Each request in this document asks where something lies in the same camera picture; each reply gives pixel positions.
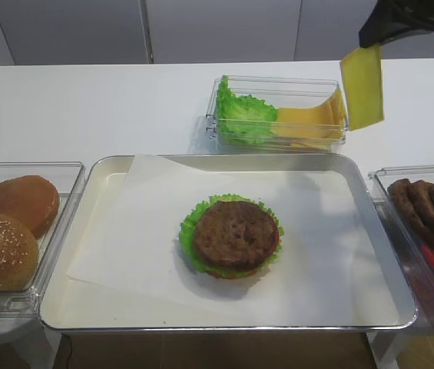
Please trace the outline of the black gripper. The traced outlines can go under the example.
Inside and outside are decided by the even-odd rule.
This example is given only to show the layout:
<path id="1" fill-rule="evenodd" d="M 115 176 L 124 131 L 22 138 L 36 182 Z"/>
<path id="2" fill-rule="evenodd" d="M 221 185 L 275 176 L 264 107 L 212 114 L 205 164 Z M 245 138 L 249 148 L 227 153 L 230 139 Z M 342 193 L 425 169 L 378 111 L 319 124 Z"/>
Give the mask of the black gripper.
<path id="1" fill-rule="evenodd" d="M 434 0 L 378 1 L 359 30 L 359 46 L 368 48 L 434 32 Z"/>

